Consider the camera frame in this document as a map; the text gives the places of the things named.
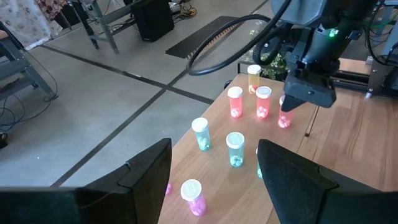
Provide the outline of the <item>yellow pill bottle white cap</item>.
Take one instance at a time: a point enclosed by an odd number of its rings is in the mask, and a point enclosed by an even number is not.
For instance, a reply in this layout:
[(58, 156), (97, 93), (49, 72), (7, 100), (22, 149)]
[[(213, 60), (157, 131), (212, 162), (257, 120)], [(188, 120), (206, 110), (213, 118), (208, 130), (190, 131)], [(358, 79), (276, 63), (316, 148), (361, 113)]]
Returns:
[(259, 65), (250, 65), (247, 68), (248, 73), (248, 91), (254, 94), (259, 87), (259, 78), (262, 68)]

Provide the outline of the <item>black ribbed floor mat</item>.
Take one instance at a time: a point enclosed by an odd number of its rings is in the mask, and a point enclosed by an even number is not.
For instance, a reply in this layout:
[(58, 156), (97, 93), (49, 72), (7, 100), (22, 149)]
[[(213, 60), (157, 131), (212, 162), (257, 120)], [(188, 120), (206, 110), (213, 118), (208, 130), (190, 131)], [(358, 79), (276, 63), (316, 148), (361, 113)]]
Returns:
[(235, 19), (236, 17), (233, 16), (217, 17), (215, 20), (211, 21), (201, 29), (197, 30), (187, 38), (166, 50), (165, 53), (174, 57), (190, 58), (208, 36), (217, 31), (226, 23)]

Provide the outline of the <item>green potted plant black pot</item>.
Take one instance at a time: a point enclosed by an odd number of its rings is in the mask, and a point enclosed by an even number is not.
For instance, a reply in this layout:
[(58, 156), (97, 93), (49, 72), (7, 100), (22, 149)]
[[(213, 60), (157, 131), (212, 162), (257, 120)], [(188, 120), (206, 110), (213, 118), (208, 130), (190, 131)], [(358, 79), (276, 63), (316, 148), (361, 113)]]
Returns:
[[(260, 21), (257, 20), (255, 22), (255, 26), (253, 29), (249, 31), (249, 38), (252, 40), (255, 38), (263, 28), (267, 25), (267, 22), (265, 21)], [(273, 47), (274, 43), (269, 41), (268, 43), (265, 43), (262, 50), (261, 50), (261, 60), (265, 60), (268, 56), (270, 56), (270, 47)], [(254, 51), (255, 47), (252, 47), (250, 50), (248, 50), (243, 56), (243, 60), (245, 62), (251, 62), (253, 63), (254, 60), (252, 59), (252, 53)], [(285, 78), (285, 71), (287, 70), (287, 62), (283, 58), (283, 56), (280, 54), (280, 52), (275, 56), (273, 61), (266, 65), (266, 68), (262, 71), (261, 76), (264, 78), (270, 78), (271, 80), (283, 80)]]

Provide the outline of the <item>black speaker box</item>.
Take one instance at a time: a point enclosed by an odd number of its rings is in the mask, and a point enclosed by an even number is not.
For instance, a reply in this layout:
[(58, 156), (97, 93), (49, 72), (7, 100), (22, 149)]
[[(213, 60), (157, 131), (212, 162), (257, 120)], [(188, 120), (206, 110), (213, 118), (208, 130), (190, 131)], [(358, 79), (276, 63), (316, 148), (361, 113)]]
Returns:
[(155, 42), (174, 29), (168, 0), (141, 0), (131, 9), (143, 41)]

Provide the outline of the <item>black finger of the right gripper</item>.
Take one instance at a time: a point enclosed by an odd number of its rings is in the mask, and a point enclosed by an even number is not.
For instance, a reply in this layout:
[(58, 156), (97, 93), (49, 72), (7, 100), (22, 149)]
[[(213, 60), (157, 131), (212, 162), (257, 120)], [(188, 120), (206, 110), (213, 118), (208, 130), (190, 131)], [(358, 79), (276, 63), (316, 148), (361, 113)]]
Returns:
[(309, 81), (288, 77), (284, 83), (284, 92), (282, 111), (292, 111), (304, 103), (330, 108), (336, 101), (334, 84), (325, 77), (315, 77)]

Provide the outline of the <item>teal pill bottle white cap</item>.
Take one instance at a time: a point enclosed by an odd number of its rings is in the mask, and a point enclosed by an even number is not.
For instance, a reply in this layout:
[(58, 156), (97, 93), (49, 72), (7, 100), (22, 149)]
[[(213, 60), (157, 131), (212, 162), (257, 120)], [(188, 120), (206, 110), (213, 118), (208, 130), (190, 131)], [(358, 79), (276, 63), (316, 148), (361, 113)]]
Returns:
[(198, 147), (202, 151), (207, 151), (211, 147), (210, 132), (208, 129), (208, 120), (205, 118), (196, 118), (192, 121), (192, 129), (195, 133)]
[(259, 165), (258, 158), (257, 158), (257, 176), (258, 176), (259, 179), (262, 179), (262, 172), (261, 172), (261, 168), (260, 168), (260, 165)]
[(229, 163), (233, 167), (241, 167), (244, 164), (244, 136), (239, 132), (229, 133), (226, 144), (229, 153)]

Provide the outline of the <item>grey metal desk frame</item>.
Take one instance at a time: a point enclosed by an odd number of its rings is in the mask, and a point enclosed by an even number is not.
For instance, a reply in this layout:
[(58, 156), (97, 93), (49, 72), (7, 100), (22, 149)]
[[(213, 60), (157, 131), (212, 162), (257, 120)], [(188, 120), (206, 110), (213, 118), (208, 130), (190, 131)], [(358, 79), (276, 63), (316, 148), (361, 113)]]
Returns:
[(115, 54), (119, 54), (114, 35), (136, 24), (132, 7), (142, 0), (126, 0), (127, 3), (108, 12), (108, 7), (117, 0), (107, 0), (106, 10), (102, 10), (99, 0), (67, 0), (95, 49), (99, 49), (98, 41), (107, 42)]
[(21, 52), (22, 45), (7, 30), (0, 21), (0, 58), (5, 56), (9, 61), (0, 63), (0, 81), (21, 74), (21, 78), (0, 86), (0, 101), (5, 100), (12, 94), (31, 85), (34, 89), (41, 88), (49, 97), (56, 99), (58, 95), (51, 89), (47, 82), (41, 77), (31, 63)]

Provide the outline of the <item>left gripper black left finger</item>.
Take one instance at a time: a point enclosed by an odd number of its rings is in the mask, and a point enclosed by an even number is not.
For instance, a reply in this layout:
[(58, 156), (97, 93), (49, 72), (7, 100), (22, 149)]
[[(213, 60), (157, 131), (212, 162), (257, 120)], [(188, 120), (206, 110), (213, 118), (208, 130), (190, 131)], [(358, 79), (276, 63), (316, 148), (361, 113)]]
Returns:
[(172, 141), (157, 143), (77, 190), (81, 224), (157, 224), (170, 179)]

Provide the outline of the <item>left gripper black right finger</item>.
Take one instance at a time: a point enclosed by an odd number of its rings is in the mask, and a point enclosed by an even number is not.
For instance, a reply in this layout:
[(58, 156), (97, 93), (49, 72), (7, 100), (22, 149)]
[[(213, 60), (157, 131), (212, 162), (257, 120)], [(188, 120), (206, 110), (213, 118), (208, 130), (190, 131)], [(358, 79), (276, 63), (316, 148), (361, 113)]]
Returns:
[(258, 143), (262, 178), (280, 224), (398, 224), (398, 192), (382, 192), (268, 139)]

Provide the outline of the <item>red pill bottle white cap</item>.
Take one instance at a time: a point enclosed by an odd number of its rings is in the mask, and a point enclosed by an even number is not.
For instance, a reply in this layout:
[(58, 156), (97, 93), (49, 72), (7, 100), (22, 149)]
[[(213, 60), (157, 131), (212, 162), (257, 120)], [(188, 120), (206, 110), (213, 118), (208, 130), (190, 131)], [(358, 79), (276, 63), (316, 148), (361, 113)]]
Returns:
[(279, 110), (279, 119), (278, 119), (278, 126), (280, 128), (288, 128), (292, 124), (292, 120), (294, 117), (294, 112), (284, 112), (282, 111), (282, 104), (284, 102), (285, 95), (282, 95), (279, 99), (280, 110)]
[(256, 115), (259, 119), (267, 118), (269, 114), (272, 90), (268, 86), (260, 86), (256, 90)]
[(243, 89), (233, 86), (227, 92), (230, 105), (230, 114), (232, 118), (238, 118), (243, 113)]

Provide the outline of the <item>white floral cloth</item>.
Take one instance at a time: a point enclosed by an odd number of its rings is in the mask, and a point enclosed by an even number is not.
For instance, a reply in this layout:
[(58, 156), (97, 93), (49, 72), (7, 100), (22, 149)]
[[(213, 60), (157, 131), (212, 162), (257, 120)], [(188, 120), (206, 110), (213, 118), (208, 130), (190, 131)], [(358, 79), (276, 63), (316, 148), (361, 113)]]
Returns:
[(0, 0), (0, 21), (7, 30), (31, 50), (57, 36), (63, 27), (49, 21), (35, 0)]

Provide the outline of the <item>brown patterned cloth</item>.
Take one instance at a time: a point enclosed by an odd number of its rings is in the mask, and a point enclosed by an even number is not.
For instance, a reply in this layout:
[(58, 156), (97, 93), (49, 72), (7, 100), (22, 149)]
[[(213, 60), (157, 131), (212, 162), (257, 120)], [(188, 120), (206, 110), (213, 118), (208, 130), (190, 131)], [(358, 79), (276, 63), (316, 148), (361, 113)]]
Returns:
[(57, 14), (66, 6), (67, 0), (35, 0), (39, 9), (43, 12), (44, 16), (53, 21)]

